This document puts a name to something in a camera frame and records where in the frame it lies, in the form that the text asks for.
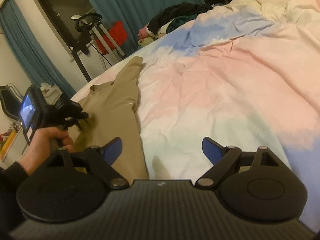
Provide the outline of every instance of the tie-dye bed sheet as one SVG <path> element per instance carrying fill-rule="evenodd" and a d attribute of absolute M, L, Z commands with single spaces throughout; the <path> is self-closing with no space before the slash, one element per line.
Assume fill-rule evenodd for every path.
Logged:
<path fill-rule="evenodd" d="M 245 151 L 268 146 L 307 187 L 301 221 L 320 229 L 320 0 L 233 0 L 135 55 L 151 179 L 197 180 L 212 166 L 207 136 Z"/>

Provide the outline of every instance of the steering wheel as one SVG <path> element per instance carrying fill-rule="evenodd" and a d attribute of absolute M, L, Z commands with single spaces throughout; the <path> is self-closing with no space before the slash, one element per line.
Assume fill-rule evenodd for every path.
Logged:
<path fill-rule="evenodd" d="M 91 17 L 92 20 L 87 24 L 85 24 L 82 22 L 82 20 L 86 19 L 87 17 Z M 98 23 L 101 19 L 102 19 L 102 15 L 98 13 L 85 14 L 76 21 L 76 30 L 78 32 L 82 32 L 84 29 L 88 29 L 92 24 Z"/>

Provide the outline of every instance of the pastel bedding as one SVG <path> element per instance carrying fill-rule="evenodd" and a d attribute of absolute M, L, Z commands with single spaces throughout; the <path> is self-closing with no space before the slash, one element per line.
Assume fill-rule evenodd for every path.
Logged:
<path fill-rule="evenodd" d="M 204 137 L 268 146 L 307 187 L 300 220 L 320 230 L 320 0 L 233 0 L 134 55 L 144 58 L 137 117 L 151 179 L 195 182 L 212 167 Z"/>

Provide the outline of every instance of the screen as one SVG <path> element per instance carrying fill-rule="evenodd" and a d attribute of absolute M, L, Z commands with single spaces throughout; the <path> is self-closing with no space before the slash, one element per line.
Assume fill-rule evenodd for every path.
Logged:
<path fill-rule="evenodd" d="M 35 107 L 32 104 L 30 96 L 26 95 L 22 102 L 22 106 L 20 110 L 22 123 L 25 129 L 30 125 L 34 112 L 35 112 Z"/>

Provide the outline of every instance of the shirt sleeve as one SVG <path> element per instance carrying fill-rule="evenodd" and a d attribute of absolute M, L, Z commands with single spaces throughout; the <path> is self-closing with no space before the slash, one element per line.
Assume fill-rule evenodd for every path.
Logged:
<path fill-rule="evenodd" d="M 24 221 L 16 192 L 27 177 L 27 173 L 17 162 L 0 172 L 0 227 L 5 232 L 13 230 Z"/>

